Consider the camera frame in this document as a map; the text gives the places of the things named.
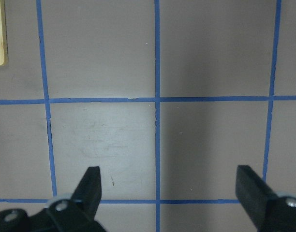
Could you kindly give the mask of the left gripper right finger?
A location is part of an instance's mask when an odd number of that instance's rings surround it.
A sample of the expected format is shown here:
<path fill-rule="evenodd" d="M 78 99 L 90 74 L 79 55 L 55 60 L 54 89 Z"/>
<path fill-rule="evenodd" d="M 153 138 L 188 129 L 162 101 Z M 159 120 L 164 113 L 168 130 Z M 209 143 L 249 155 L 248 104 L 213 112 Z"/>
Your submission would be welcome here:
<path fill-rule="evenodd" d="M 273 191 L 248 165 L 236 172 L 236 197 L 259 232 L 296 232 L 296 197 Z"/>

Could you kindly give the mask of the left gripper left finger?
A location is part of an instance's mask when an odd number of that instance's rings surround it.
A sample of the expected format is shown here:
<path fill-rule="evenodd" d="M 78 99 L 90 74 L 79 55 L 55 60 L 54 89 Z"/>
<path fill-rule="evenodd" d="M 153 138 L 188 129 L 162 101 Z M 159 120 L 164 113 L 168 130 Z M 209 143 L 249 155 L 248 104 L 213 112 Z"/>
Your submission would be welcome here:
<path fill-rule="evenodd" d="M 95 220 L 102 197 L 100 167 L 88 167 L 70 197 L 54 198 L 37 214 L 0 211 L 0 232 L 104 232 Z"/>

